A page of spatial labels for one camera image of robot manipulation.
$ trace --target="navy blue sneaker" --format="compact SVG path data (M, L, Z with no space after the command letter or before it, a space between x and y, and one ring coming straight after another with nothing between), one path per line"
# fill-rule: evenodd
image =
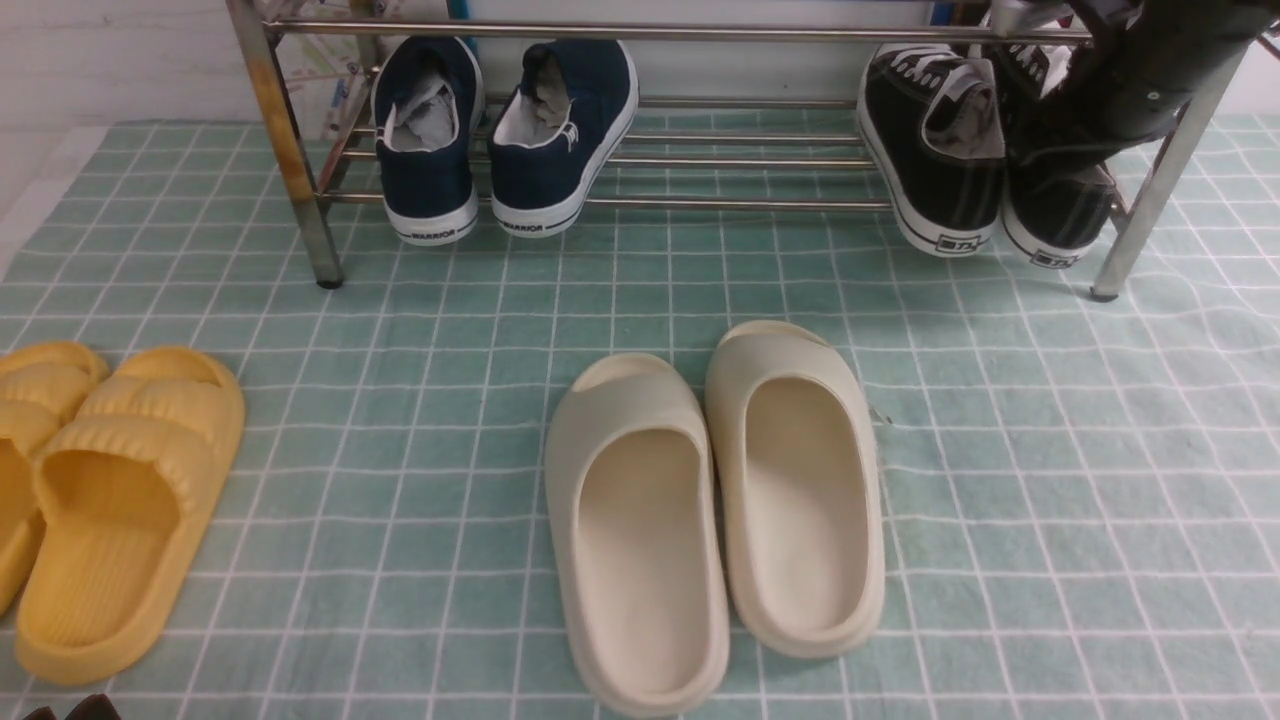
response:
M636 67L616 40L557 40L525 51L525 74L489 136L493 214L547 237L573 224L631 127Z
M383 64L369 101L396 232L411 245L444 245L471 232L480 204L467 149L484 113L471 50L454 37L410 37Z

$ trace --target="metal shoe rack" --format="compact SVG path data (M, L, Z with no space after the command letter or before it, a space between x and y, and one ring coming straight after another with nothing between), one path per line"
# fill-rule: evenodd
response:
M380 202L381 195L342 190L342 181L352 161L372 161L374 128L370 126L369 90L380 69L380 35L430 35L444 37L521 37L566 38L593 37L617 40L659 40L677 42L950 42L950 44L1044 44L1080 45L1089 42L1078 31L1033 31L1001 37L986 28L911 27L911 28L800 28L760 26L687 26L687 24L577 24L522 22L408 22L379 18L375 0L351 0L351 17L317 19L302 17L300 9L308 0L271 0L259 9L255 0L227 0L244 63L253 83L271 147L275 151L284 187L297 215L298 228L320 287L342 286L342 261L338 258L326 214L334 202ZM288 33L353 35L360 51L360 72L366 82L349 105L352 110L339 123L338 140L330 150L320 174L307 161L293 105L285 90L275 49ZM1219 101L1226 92L1240 58L1228 63L1220 76L1208 83L1183 110L1178 128L1165 140L1142 190L1129 205L1116 204L1112 223L1117 237L1102 270L1093 282L1092 296L1107 301L1119 297L1125 278L1133 269L1161 211L1172 195L1201 136L1208 127ZM489 102L504 99L489 97ZM663 109L851 109L845 100L748 100L737 97L643 97L644 108ZM657 145L736 145L758 147L833 147L860 145L854 135L782 135L737 132L653 132L635 131L626 137L626 146ZM669 169L787 169L823 172L874 172L869 159L822 158L714 158L707 155L648 155L621 152L611 164L630 168ZM891 211L888 200L778 200L689 197L671 195L602 196L588 202L596 206L652 210L751 210L801 213L882 213Z

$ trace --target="black sneaker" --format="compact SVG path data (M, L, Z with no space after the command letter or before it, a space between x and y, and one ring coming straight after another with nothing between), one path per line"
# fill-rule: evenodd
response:
M471 232L480 204L467 149L484 82L467 45L410 37L387 59L369 102L387 217L401 240L444 245Z
M525 51L525 74L489 136L493 214L507 232L570 227L631 127L636 67L616 40L557 40Z
M1005 183L991 64L946 45L883 45L863 73L858 119L906 240L940 258L978 252Z
M1001 119L1010 129L1062 82L1071 61L1070 47L1041 45L988 45L982 54L995 67ZM1033 265L1062 269L1089 251L1115 200L1116 181L1103 165L1046 182L1011 161L1000 218Z

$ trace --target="grid pattern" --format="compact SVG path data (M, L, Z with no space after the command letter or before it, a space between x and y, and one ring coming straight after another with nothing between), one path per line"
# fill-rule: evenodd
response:
M1133 184L1151 155L1117 172ZM600 186L884 195L872 174ZM380 208L332 219L349 279L324 292L257 127L120 126L0 283L0 348L74 337L114 364L189 343L246 388L168 630L92 688L127 717L608 717L564 638L545 419L612 351L698 387L753 318L827 337L884 420L884 618L828 662L735 620L728 675L690 717L1280 717L1280 118L1215 122L1110 305L1082 297L1105 249L1062 274L998 243L947 263L890 217L593 209L549 241L484 222L438 250L399 245ZM12 644L10 612L0 717L91 692L28 678Z

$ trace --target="rack leg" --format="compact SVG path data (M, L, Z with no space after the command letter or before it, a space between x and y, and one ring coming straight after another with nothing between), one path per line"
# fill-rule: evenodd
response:
M1147 174L1138 197L1133 201L1128 219L1116 223L1120 234L1116 236L1116 241L1102 264L1102 270L1093 281L1091 290L1093 300L1111 302L1120 297L1120 290L1124 288L1134 263L1138 261L1143 247L1147 246L1151 231L1156 228L1161 213L1165 211L1169 199L1172 197L1178 181L1181 179L1201 137L1204 136L1204 129L1213 119L1213 113L1217 111L1217 105L1222 101L1222 96L1243 60L1244 54L1242 53L1234 60L1224 64L1187 105L1178 127L1165 138L1151 173Z
M381 0L351 0L351 17L376 18L381 14ZM360 69L365 77L372 79L374 69L383 64L381 49L378 47L376 35L357 35L356 47L360 50Z
M280 74L275 47L262 27L262 17L253 0L227 0L227 10L230 13L236 37L244 54L244 67L253 83L253 94L257 96L266 133L275 151L275 161L280 167L284 190L298 219L298 232L302 233L302 243L315 270L316 284L325 290L338 288L343 281L342 261L338 259L329 223L316 199L315 174L307 163L306 149L298 133L298 122L293 117L293 104L289 102L289 94L284 87L284 76Z

